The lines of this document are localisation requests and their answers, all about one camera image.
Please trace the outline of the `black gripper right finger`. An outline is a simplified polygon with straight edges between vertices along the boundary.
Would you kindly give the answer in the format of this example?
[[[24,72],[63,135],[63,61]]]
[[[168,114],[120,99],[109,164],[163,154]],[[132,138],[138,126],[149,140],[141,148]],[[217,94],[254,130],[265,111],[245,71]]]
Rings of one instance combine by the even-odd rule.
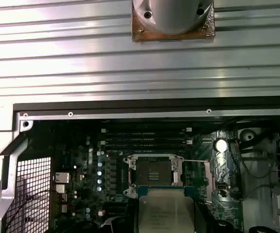
[[[216,219],[202,202],[194,203],[194,232],[195,233],[242,233],[229,221]]]

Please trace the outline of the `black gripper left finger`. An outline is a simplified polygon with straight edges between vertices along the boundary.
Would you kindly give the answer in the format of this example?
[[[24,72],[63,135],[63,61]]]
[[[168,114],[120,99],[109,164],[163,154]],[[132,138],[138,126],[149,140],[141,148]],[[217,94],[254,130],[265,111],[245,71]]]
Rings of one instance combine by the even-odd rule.
[[[139,204],[128,204],[123,216],[108,218],[102,225],[90,220],[75,224],[76,233],[138,233]]]

